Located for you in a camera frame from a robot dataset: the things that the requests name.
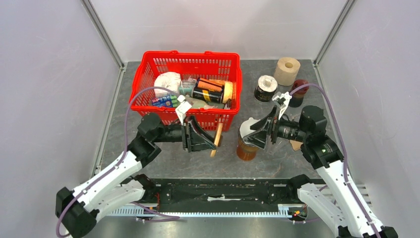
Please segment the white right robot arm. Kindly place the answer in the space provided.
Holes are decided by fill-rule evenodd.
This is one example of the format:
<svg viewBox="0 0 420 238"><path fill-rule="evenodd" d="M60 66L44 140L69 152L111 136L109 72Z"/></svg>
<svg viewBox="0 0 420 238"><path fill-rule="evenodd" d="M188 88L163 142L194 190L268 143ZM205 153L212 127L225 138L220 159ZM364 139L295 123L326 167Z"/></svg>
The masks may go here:
<svg viewBox="0 0 420 238"><path fill-rule="evenodd" d="M385 226L372 212L345 168L345 158L338 145L326 135L327 118L323 109L305 106L299 121L283 119L277 107L263 119L249 118L239 129L242 141L264 149L277 138L301 142L303 157L321 176L336 203L327 199L306 176L288 180L286 197L303 202L327 224L337 238L396 238L393 227Z"/></svg>

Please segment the clear glass dripper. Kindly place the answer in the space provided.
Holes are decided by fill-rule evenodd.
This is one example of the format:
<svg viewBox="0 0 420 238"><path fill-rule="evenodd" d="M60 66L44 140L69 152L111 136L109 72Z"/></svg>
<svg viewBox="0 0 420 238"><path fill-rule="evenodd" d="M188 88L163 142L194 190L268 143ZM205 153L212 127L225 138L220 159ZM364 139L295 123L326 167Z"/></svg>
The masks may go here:
<svg viewBox="0 0 420 238"><path fill-rule="evenodd" d="M287 149L290 147L290 142L287 139L277 139L275 143L272 143L271 141L268 142L266 146L266 153L275 156L278 153L282 153L284 149Z"/></svg>

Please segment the brown paper coffee filter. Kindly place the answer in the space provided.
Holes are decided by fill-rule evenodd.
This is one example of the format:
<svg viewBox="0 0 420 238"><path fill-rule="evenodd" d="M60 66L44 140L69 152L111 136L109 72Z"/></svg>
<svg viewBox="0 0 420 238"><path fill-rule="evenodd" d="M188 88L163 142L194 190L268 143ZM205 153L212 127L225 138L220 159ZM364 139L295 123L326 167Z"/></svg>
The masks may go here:
<svg viewBox="0 0 420 238"><path fill-rule="evenodd" d="M303 142L295 141L295 140L289 140L290 144L292 146L292 149L294 151L298 151L301 149L301 146L303 145Z"/></svg>

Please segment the white paper coffee filter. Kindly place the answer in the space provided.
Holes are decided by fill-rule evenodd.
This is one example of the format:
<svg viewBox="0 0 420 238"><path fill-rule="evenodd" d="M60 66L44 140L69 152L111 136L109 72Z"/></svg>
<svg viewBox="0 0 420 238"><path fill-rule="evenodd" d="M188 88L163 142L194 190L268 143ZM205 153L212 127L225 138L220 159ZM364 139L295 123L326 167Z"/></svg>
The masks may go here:
<svg viewBox="0 0 420 238"><path fill-rule="evenodd" d="M251 143L245 140L245 136L253 133L255 130L251 129L251 126L257 123L259 120L254 118L249 118L248 120L244 121L239 127L239 138L242 140L243 143L247 145L251 145Z"/></svg>

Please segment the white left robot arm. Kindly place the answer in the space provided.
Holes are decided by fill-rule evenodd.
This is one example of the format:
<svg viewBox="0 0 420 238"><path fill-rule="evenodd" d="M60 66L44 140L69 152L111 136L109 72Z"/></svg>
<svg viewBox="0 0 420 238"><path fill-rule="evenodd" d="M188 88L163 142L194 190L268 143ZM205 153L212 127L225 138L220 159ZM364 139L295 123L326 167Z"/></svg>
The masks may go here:
<svg viewBox="0 0 420 238"><path fill-rule="evenodd" d="M203 130L194 116L183 122L165 125L156 113L142 117L135 138L111 164L79 186L63 187L56 194L56 235L82 238L104 216L125 204L151 202L154 184L145 175L124 180L139 172L161 152L160 142L180 142L187 152L214 150L214 139Z"/></svg>

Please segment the dark glass coffee dripper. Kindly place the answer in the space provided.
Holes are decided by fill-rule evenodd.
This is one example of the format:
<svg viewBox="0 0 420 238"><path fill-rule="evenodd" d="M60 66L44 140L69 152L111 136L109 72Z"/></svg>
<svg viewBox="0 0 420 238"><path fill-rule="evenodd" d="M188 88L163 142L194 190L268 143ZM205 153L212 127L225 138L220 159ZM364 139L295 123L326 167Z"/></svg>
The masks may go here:
<svg viewBox="0 0 420 238"><path fill-rule="evenodd" d="M239 139L247 146L258 147L260 149L265 148L265 142L255 136L251 136L251 135L239 136Z"/></svg>

